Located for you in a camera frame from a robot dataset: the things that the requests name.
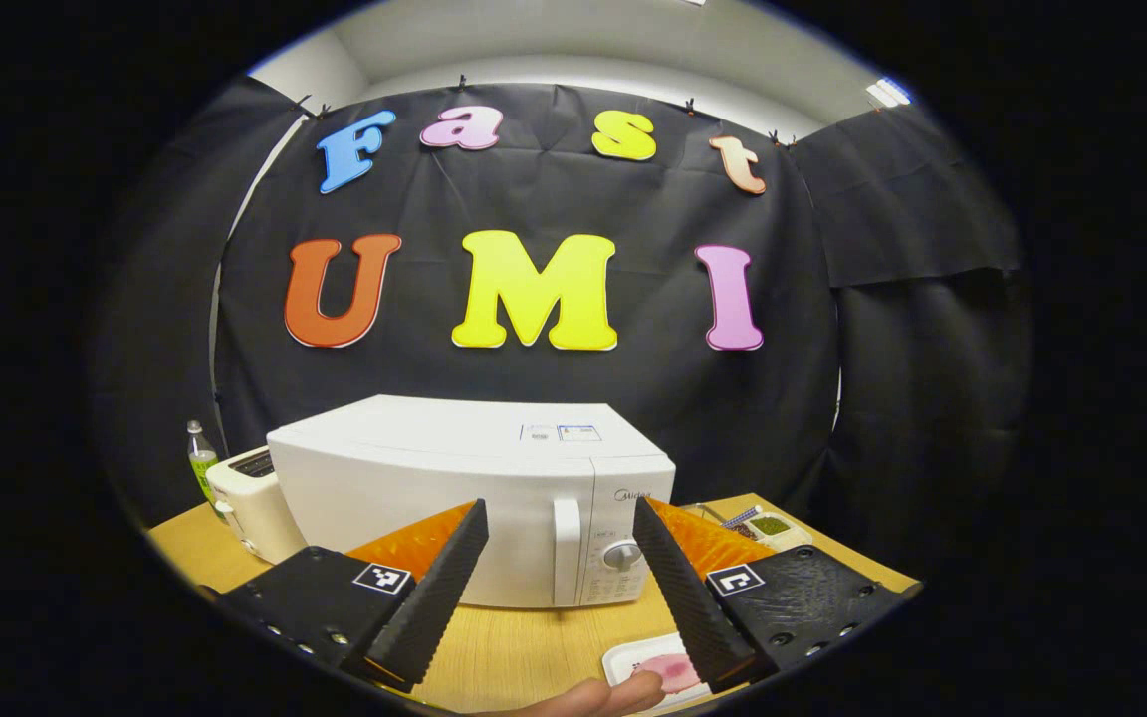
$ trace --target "pink food item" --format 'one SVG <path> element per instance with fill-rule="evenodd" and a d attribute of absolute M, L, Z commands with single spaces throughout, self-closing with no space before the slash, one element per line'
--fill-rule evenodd
<path fill-rule="evenodd" d="M 634 676 L 638 671 L 647 670 L 661 676 L 661 691 L 666 694 L 681 693 L 690 686 L 695 686 L 702 680 L 697 672 L 693 670 L 693 663 L 688 662 L 687 654 L 660 654 L 657 657 L 645 660 L 631 671 Z"/>

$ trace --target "orange letter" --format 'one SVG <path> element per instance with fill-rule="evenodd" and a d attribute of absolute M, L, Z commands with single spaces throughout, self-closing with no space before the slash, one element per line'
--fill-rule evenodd
<path fill-rule="evenodd" d="M 320 307 L 321 283 L 327 264 L 341 248 L 333 239 L 314 239 L 290 250 L 295 267 L 286 291 L 286 330 L 304 345 L 338 349 L 366 335 L 379 313 L 388 257 L 401 248 L 401 239 L 395 233 L 373 233 L 351 242 L 351 250 L 360 258 L 351 307 L 342 317 L 327 317 Z"/>
<path fill-rule="evenodd" d="M 751 162 L 758 162 L 755 151 L 742 147 L 742 141 L 736 137 L 712 137 L 711 147 L 720 150 L 720 158 L 724 159 L 724 173 L 738 186 L 738 189 L 750 192 L 751 194 L 764 194 L 767 187 L 762 178 L 751 174 Z"/>

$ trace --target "yellow letter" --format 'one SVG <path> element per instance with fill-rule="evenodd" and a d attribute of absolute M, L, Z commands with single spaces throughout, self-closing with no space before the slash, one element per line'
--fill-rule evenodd
<path fill-rule="evenodd" d="M 657 142 L 649 137 L 653 123 L 643 115 L 632 115 L 618 109 L 602 110 L 595 117 L 592 145 L 606 157 L 622 157 L 642 162 L 657 151 Z"/>
<path fill-rule="evenodd" d="M 608 351 L 618 344 L 604 298 L 606 266 L 614 257 L 614 242 L 587 233 L 565 237 L 541 273 L 509 231 L 469 233 L 463 249 L 471 252 L 471 286 L 463 322 L 450 335 L 455 345 L 502 345 L 507 329 L 498 326 L 498 299 L 524 345 L 538 340 L 556 301 L 561 303 L 560 318 L 547 332 L 555 349 Z"/>

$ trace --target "microwave door handle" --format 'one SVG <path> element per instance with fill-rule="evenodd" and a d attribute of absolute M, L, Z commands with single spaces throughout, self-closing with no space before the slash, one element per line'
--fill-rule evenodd
<path fill-rule="evenodd" d="M 552 516 L 555 519 L 552 605 L 555 608 L 574 608 L 577 605 L 577 559 L 583 547 L 583 521 L 578 514 L 577 500 L 552 500 Z"/>

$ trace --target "white microwave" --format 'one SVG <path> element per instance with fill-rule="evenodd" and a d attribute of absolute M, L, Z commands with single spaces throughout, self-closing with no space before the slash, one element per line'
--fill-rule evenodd
<path fill-rule="evenodd" d="M 461 602 L 572 608 L 640 598 L 634 501 L 669 501 L 676 465 L 606 404 L 373 396 L 268 432 L 309 545 L 346 553 L 486 500 L 490 540 Z"/>

